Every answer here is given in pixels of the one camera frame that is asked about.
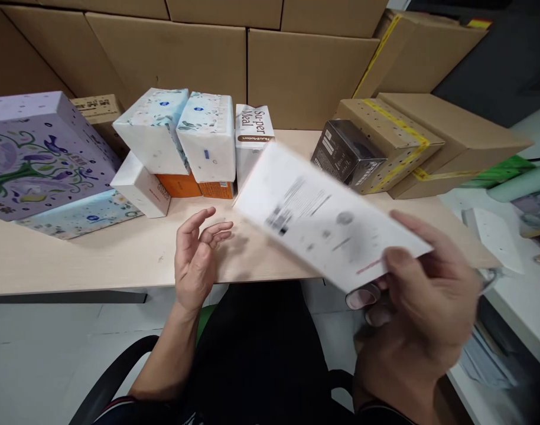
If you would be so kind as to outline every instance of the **black pants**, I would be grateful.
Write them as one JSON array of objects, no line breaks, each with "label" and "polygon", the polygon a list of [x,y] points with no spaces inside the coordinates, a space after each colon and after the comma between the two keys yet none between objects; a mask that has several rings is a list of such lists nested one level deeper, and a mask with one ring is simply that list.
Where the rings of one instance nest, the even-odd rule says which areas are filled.
[{"label": "black pants", "polygon": [[211,424],[326,423],[327,372],[299,281],[232,284],[201,335],[184,400]]}]

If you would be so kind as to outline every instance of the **orange box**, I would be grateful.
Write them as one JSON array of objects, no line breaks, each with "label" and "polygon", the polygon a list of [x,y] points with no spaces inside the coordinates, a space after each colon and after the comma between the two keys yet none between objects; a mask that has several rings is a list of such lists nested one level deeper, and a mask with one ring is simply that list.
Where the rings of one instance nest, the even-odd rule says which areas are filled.
[{"label": "orange box", "polygon": [[201,196],[199,185],[195,181],[193,174],[156,174],[156,177],[162,182],[165,189],[172,198],[193,198]]},{"label": "orange box", "polygon": [[233,182],[199,183],[199,188],[206,198],[232,199]]}]

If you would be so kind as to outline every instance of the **floral pattern box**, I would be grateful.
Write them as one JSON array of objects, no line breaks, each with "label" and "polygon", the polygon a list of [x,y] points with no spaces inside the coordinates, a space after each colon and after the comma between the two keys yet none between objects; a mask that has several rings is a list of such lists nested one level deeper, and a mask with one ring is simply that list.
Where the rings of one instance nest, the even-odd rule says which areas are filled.
[{"label": "floral pattern box", "polygon": [[0,97],[0,218],[110,190],[121,161],[60,91]]},{"label": "floral pattern box", "polygon": [[15,223],[67,240],[141,215],[139,209],[112,189]]}]

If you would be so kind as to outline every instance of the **wooden desk surface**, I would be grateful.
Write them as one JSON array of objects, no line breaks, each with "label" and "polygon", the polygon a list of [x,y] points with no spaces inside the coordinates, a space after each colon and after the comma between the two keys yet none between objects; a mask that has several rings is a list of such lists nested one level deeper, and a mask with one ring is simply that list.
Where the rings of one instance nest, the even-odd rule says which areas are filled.
[{"label": "wooden desk surface", "polygon": [[[276,131],[279,142],[308,159],[319,135],[318,131]],[[382,210],[397,208],[431,222],[452,237],[473,267],[500,266],[437,197],[394,201],[381,193],[366,199]],[[318,276],[238,216],[232,201],[174,198],[165,218],[139,217],[70,241],[0,221],[0,295],[173,285],[175,232],[190,215],[211,205],[217,213],[206,225],[235,222],[234,237],[217,253],[218,282]]]}]

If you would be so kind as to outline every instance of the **green object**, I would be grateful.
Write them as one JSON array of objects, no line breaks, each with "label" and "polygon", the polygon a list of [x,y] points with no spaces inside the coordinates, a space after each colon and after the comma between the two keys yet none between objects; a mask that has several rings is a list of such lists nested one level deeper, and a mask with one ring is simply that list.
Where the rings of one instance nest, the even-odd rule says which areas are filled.
[{"label": "green object", "polygon": [[489,189],[487,194],[496,201],[510,202],[538,191],[540,191],[540,167]]},{"label": "green object", "polygon": [[205,329],[209,318],[215,311],[216,306],[217,305],[215,304],[212,306],[203,307],[201,309],[201,312],[199,313],[199,325],[197,326],[197,340],[195,341],[195,345],[197,345],[197,343],[199,342],[199,338],[201,338],[201,334],[203,333],[203,330]]},{"label": "green object", "polygon": [[515,155],[500,164],[483,171],[472,180],[463,183],[460,188],[484,188],[490,189],[504,183],[514,177],[520,176],[536,166],[521,156]]}]

